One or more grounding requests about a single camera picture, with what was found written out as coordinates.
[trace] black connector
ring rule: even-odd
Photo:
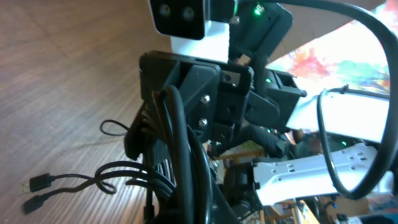
[[[30,192],[36,192],[38,190],[45,189],[47,187],[51,187],[51,183],[54,181],[54,178],[49,174],[42,174],[36,177],[32,177],[29,180],[29,190]]]
[[[47,199],[48,197],[46,196],[36,195],[24,202],[24,204],[22,205],[22,210],[26,215],[34,212],[39,209]]]

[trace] metal hole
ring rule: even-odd
[[[228,112],[230,113],[230,114],[234,114],[235,113],[235,106],[234,105],[230,105],[229,107],[228,107]]]
[[[226,82],[231,81],[231,75],[224,74],[224,80],[225,80]]]

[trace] black cable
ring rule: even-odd
[[[131,161],[117,161],[117,162],[110,162],[107,163],[100,168],[98,168],[95,172],[95,177],[100,176],[102,172],[104,172],[107,169],[110,168],[115,168],[115,167],[131,167],[131,168],[136,168],[139,170],[143,170],[147,172],[147,175],[150,177],[150,179],[146,179],[146,181],[151,181],[155,182],[156,184],[159,185],[164,185],[165,189],[168,189],[168,192],[172,192],[175,188],[174,184],[171,183],[169,179],[167,179],[164,175],[160,174],[159,172],[156,172],[154,169],[147,167],[143,164],[137,163],[137,162],[131,162]],[[143,173],[140,173],[137,175],[137,178],[141,178],[143,175],[140,175]],[[101,182],[96,183],[97,187],[102,190],[103,192],[108,193],[108,189],[106,189]]]
[[[43,203],[50,198],[51,196],[60,194],[60,193],[76,193],[81,190],[84,190],[85,188],[93,185],[93,184],[99,184],[102,183],[103,180],[106,179],[111,179],[115,177],[133,177],[133,178],[140,178],[144,180],[149,180],[150,176],[147,174],[144,174],[142,172],[137,172],[133,170],[118,170],[118,171],[112,171],[112,172],[107,172],[105,174],[100,174],[92,179],[86,180],[84,183],[76,186],[76,187],[64,187],[60,188],[57,190],[50,191],[46,194],[42,195],[36,195],[26,201],[23,205],[23,211],[25,213],[30,213],[33,212],[34,210],[40,208]],[[156,183],[152,182],[144,182],[141,180],[132,180],[130,181],[131,185],[137,185],[141,187],[145,187],[147,189],[152,189],[154,192],[157,193],[160,197],[167,199],[170,197],[170,194],[168,193],[169,189],[165,189],[163,186],[158,185]],[[110,192],[108,190],[105,191],[107,194],[114,194],[113,192]]]
[[[159,168],[159,165],[156,165],[156,166],[155,166],[155,170],[156,170],[157,172],[159,172],[159,173],[160,173],[160,168]]]
[[[165,98],[164,94],[160,96],[158,92],[156,91],[152,92],[152,99],[154,101],[155,109],[159,117],[160,129],[164,137],[164,141],[167,145],[167,148],[169,149],[170,157],[173,158],[174,157],[174,155],[172,155],[173,151],[170,151],[170,149],[173,148],[172,130],[170,126],[170,118],[167,114],[167,110],[165,109],[165,105],[163,102],[164,98]]]
[[[253,124],[242,125],[238,129],[238,132],[234,134],[234,138],[225,144],[217,144],[214,142],[211,145],[211,151],[208,152],[208,155],[213,159],[229,149],[242,145],[248,140],[262,146],[265,153],[271,157],[281,158],[284,156],[284,151],[279,149],[277,145],[280,139],[277,136],[268,133],[267,129]]]
[[[342,196],[347,197],[347,196],[350,195],[351,192],[345,188],[345,186],[341,182],[340,178],[338,177],[338,173],[337,173],[336,167],[334,165],[333,157],[331,156],[330,146],[329,146],[328,137],[327,137],[327,133],[326,133],[326,129],[325,129],[325,122],[323,120],[322,100],[323,100],[323,97],[325,97],[327,93],[331,93],[331,92],[335,92],[335,93],[354,93],[354,94],[365,95],[365,96],[375,96],[375,95],[374,95],[374,93],[372,93],[370,91],[350,90],[347,86],[344,86],[342,88],[332,88],[330,90],[323,90],[318,95],[317,116],[318,116],[318,125],[319,125],[319,138],[321,140],[323,153],[325,155],[326,166],[328,168],[330,177],[332,179],[332,182],[333,182],[333,185],[335,186],[335,188],[338,190],[338,192]]]
[[[150,135],[152,137],[156,137],[157,138],[159,136],[155,131],[153,131],[153,130],[151,130],[149,128],[141,128],[140,131],[142,133],[148,134],[148,135]]]
[[[190,126],[187,126],[188,140],[192,148],[192,153],[195,158],[195,171],[197,173],[197,189],[196,197],[198,210],[198,223],[210,224],[211,211],[213,205],[213,189],[211,185],[211,174],[209,169],[209,162],[207,160],[206,151],[200,143],[197,135]]]
[[[153,200],[153,191],[151,189],[147,189],[147,198],[146,205],[144,207],[144,220],[148,220],[155,217],[155,207],[152,204]]]
[[[167,159],[167,166],[169,167],[170,181],[174,183],[174,172],[173,172],[173,167],[172,167],[172,163],[170,162],[170,159]]]
[[[92,177],[87,176],[87,175],[82,175],[82,174],[62,174],[62,175],[56,175],[53,177],[54,180],[62,179],[62,178],[82,178],[85,180],[92,179]],[[115,185],[107,183],[107,182],[101,182],[101,184],[111,188],[112,189],[111,192],[113,192],[114,194],[117,192],[117,188]]]
[[[115,121],[115,120],[113,120],[113,119],[106,119],[106,120],[104,120],[104,121],[100,124],[99,130],[100,130],[103,134],[106,134],[106,135],[108,135],[108,136],[125,136],[127,133],[116,133],[116,134],[115,134],[115,133],[109,133],[109,132],[107,132],[107,131],[104,131],[104,124],[106,124],[106,123],[114,123],[114,124],[117,124],[117,125],[119,125],[120,127],[124,128],[126,131],[129,131],[129,128],[128,128],[126,125],[120,123],[119,121]]]
[[[258,0],[241,0],[239,3],[244,2],[258,2]],[[372,166],[369,168],[368,173],[359,185],[353,190],[348,191],[341,183],[333,167],[333,162],[330,160],[330,152],[324,150],[325,160],[328,166],[328,171],[336,190],[348,199],[359,199],[366,196],[372,189],[379,183],[386,171],[391,167],[396,157],[396,149],[398,149],[398,40],[394,33],[381,21],[374,17],[374,14],[364,10],[358,6],[351,4],[323,1],[323,0],[261,0],[260,2],[276,2],[284,4],[293,4],[296,6],[312,7],[316,9],[323,9],[327,11],[337,12],[353,19],[356,19],[365,25],[380,41],[386,54],[387,63],[390,74],[390,103],[386,119],[386,127],[384,134],[377,152],[373,160]],[[327,91],[323,92],[319,98],[322,98]],[[318,114],[318,125],[321,128],[322,115]],[[326,133],[324,132],[321,137],[324,139],[322,144],[327,144]]]
[[[187,122],[183,101],[180,92],[175,86],[169,85],[165,92],[168,97],[170,120],[172,124],[172,157],[173,167],[178,172],[175,174],[177,181],[177,200],[182,209],[182,223],[192,224],[195,211],[195,198],[193,196],[193,179],[191,167],[191,152],[188,143]]]
[[[153,117],[150,115],[149,111],[144,110],[141,113],[143,116],[145,116],[144,119],[142,119],[142,121],[144,123],[147,123],[151,128],[153,128],[154,130],[160,130],[159,125],[157,125],[157,123],[154,121]]]
[[[161,162],[161,163],[160,163],[160,166],[161,166],[161,168],[162,168],[163,175],[164,175],[167,179],[171,180],[171,179],[170,179],[170,176],[169,176],[169,172],[168,172],[168,170],[167,170],[167,168],[166,168],[166,163],[165,163],[165,161]]]

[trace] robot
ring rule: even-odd
[[[321,101],[329,92],[372,95],[347,87],[324,90],[318,97],[318,125],[325,155],[284,162],[252,161],[226,171],[224,184],[216,183],[202,146],[237,139],[254,139],[263,145],[262,131],[243,133],[244,121],[284,133],[295,105],[306,92],[297,88],[288,73],[265,69],[268,57],[292,25],[292,15],[276,2],[337,12],[362,22],[380,40],[391,76],[391,96],[386,127],[378,149],[365,143],[330,152]],[[132,177],[127,185],[147,188],[145,223],[240,223],[245,214],[288,198],[340,194],[349,199],[365,197],[372,190],[386,190],[388,171],[398,148],[398,41],[370,12],[350,4],[320,0],[149,0],[155,28],[164,35],[200,40],[209,21],[252,23],[251,10],[261,15],[252,26],[230,28],[228,61],[152,51],[139,60],[141,97],[144,100],[124,138],[132,161],[101,166],[94,177],[74,188],[37,195],[23,204],[26,213],[63,192],[78,192],[96,184],[107,194],[116,188],[106,179]],[[253,27],[263,27],[259,32]],[[245,55],[247,65],[233,63]],[[105,172],[113,167],[139,169]],[[65,176],[49,174],[30,180],[32,192]],[[321,183],[314,187],[314,182]],[[155,216],[152,193],[159,204]]]

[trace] black metal mount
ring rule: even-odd
[[[262,210],[256,193],[260,185],[254,181],[255,166],[253,162],[238,164],[227,169],[224,176],[224,196],[238,218]]]
[[[303,96],[292,75],[265,68],[261,78],[267,81],[261,91],[257,91],[256,76],[247,66],[158,51],[145,53],[139,66],[144,103],[152,102],[152,91],[176,86],[183,99],[187,124],[201,142],[229,143],[244,120],[286,131],[285,124]],[[125,151],[134,160],[140,153],[151,153],[150,164],[156,164],[167,159],[167,148],[160,140],[148,139],[140,132],[145,126],[143,109],[144,104],[124,140]]]

